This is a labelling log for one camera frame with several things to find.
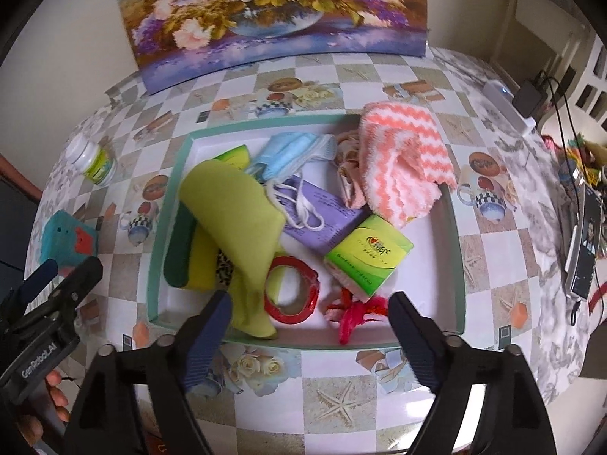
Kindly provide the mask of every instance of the power strip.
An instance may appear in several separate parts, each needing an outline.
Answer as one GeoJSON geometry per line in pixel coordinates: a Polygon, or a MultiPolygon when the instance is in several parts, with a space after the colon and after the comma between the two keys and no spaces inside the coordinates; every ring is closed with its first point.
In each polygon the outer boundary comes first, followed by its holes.
{"type": "Polygon", "coordinates": [[[529,135],[535,130],[533,118],[523,118],[512,105],[514,95],[499,80],[489,80],[483,87],[483,94],[493,103],[500,113],[506,117],[510,124],[521,135],[529,135]]]}

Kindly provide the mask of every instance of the purple packet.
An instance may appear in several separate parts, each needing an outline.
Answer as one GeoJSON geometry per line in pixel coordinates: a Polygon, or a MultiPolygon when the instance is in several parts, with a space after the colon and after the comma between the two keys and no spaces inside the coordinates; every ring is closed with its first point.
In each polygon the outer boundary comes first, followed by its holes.
{"type": "MultiPolygon", "coordinates": [[[[285,184],[297,187],[299,185],[299,178],[297,176],[292,176],[285,181],[285,184]]],[[[354,231],[360,223],[369,217],[371,211],[367,205],[362,209],[348,209],[344,206],[344,203],[339,197],[332,195],[328,191],[318,188],[318,186],[308,183],[307,181],[304,181],[303,185],[303,195],[312,205],[314,205],[316,211],[323,217],[325,220],[325,227],[321,231],[310,231],[310,229],[297,229],[287,224],[283,232],[295,238],[312,251],[324,256],[341,243],[341,241],[354,231]]],[[[275,189],[288,196],[294,196],[292,191],[281,190],[279,188],[275,189]]],[[[278,200],[293,220],[299,220],[293,202],[282,198],[279,198],[278,200]]],[[[319,221],[314,215],[310,215],[308,223],[311,226],[316,226],[319,221]]]]}

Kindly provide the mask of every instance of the bottle cap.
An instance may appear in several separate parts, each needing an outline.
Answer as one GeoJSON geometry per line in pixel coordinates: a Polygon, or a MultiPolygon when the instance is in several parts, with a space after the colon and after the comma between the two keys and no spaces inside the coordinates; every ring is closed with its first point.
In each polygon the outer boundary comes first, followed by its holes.
{"type": "Polygon", "coordinates": [[[82,133],[78,133],[66,148],[65,158],[70,164],[78,161],[89,141],[82,133]]]}

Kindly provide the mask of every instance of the screw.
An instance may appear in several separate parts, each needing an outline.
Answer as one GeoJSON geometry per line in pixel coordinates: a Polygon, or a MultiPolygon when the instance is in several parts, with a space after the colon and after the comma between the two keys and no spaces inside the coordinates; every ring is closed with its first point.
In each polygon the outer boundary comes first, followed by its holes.
{"type": "Polygon", "coordinates": [[[166,334],[165,336],[161,336],[156,341],[156,343],[160,347],[168,347],[168,346],[172,345],[173,342],[175,342],[175,337],[171,336],[170,334],[166,334]]]}
{"type": "Polygon", "coordinates": [[[115,350],[116,349],[114,349],[114,346],[112,344],[105,344],[104,346],[101,346],[99,348],[99,350],[97,351],[97,354],[102,355],[102,356],[107,356],[107,355],[110,355],[115,350]]]}
{"type": "Polygon", "coordinates": [[[512,355],[523,354],[523,351],[521,351],[521,348],[519,346],[517,346],[516,344],[510,344],[509,346],[506,346],[506,351],[508,351],[512,355]]]}
{"type": "Polygon", "coordinates": [[[448,336],[446,340],[447,344],[449,344],[451,347],[461,347],[464,343],[464,341],[458,336],[448,336]]]}

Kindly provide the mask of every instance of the white bottle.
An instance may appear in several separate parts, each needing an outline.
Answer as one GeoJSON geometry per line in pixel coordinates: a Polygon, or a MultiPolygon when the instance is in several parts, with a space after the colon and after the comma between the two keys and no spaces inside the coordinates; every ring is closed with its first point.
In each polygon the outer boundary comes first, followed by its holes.
{"type": "Polygon", "coordinates": [[[116,161],[105,149],[78,133],[66,148],[66,161],[93,183],[107,186],[116,172],[116,161]]]}

